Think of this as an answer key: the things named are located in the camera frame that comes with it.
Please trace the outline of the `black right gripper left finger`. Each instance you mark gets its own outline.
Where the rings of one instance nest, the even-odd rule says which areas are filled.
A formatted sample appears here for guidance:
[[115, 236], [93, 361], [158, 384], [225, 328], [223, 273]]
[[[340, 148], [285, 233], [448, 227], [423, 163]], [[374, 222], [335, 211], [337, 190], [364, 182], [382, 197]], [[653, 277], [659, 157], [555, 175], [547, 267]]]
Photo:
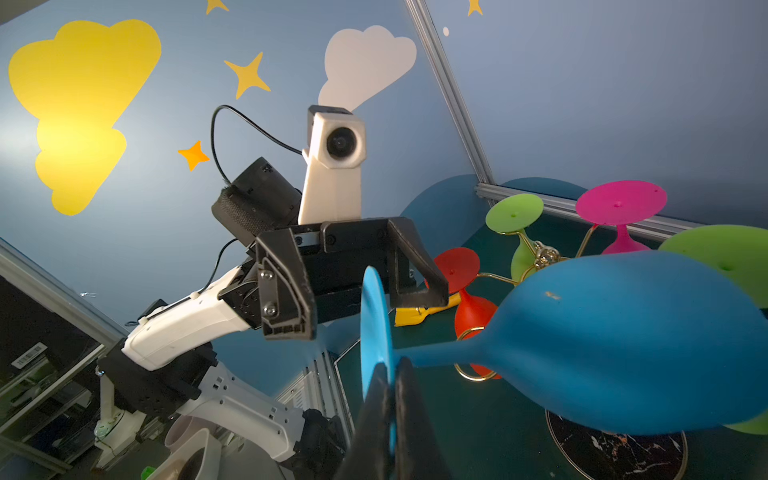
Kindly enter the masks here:
[[336, 472], [339, 480], [384, 480], [391, 477], [390, 447], [394, 421], [394, 390], [385, 364], [375, 366], [358, 418], [352, 444]]

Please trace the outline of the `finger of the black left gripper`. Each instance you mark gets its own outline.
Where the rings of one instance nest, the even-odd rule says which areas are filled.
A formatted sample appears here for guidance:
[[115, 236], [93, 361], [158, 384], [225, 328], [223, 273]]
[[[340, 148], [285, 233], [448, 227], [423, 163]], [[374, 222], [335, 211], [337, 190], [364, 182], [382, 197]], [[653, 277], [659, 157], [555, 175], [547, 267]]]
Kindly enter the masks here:
[[314, 340], [316, 302], [292, 231], [260, 234], [255, 253], [264, 336], [268, 340]]
[[392, 308], [437, 308], [449, 301], [448, 281], [426, 250], [412, 220], [387, 220], [388, 284]]

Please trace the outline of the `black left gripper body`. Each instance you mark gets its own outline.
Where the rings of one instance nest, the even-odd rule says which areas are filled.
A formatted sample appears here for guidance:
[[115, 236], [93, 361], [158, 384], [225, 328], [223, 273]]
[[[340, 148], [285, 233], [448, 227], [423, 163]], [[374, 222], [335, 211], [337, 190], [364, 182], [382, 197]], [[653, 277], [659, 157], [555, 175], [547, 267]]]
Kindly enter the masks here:
[[[317, 324], [348, 317], [360, 310], [363, 275], [369, 266], [378, 270], [384, 291], [389, 294], [388, 219], [281, 228], [292, 231], [303, 258], [316, 302]], [[218, 294], [220, 300], [250, 324], [262, 324], [256, 239], [249, 246], [250, 259]]]

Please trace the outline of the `blue wine glass front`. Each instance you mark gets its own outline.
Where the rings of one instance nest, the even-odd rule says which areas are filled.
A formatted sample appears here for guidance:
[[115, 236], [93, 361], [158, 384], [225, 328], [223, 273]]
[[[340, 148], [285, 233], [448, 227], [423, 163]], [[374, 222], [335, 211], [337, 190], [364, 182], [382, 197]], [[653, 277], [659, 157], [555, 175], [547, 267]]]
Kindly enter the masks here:
[[465, 340], [392, 345], [378, 272], [363, 277], [361, 370], [473, 364], [542, 408], [610, 433], [741, 423], [767, 408], [767, 321], [716, 269], [677, 253], [568, 260], [515, 287]]

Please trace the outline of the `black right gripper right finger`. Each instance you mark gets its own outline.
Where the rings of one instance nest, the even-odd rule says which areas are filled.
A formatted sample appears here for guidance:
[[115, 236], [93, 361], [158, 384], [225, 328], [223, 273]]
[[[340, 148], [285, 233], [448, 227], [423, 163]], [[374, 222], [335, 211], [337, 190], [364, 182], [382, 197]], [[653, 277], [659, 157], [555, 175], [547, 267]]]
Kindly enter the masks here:
[[394, 478], [452, 479], [429, 419], [415, 369], [407, 357], [402, 357], [397, 366], [394, 406]]

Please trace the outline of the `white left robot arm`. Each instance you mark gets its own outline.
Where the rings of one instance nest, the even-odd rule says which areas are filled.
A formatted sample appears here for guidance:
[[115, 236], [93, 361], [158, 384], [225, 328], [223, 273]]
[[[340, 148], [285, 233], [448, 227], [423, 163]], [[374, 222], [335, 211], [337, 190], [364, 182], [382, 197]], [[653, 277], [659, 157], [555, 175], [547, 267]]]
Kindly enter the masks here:
[[319, 324], [359, 312], [368, 268], [380, 275], [387, 308], [443, 306], [450, 295], [410, 219], [302, 225], [301, 198], [255, 160], [212, 207], [246, 260], [183, 299], [155, 302], [98, 367], [133, 411], [214, 423], [298, 479], [330, 479], [346, 452], [341, 420], [255, 390], [217, 358], [213, 341], [253, 329], [269, 340], [313, 340]]

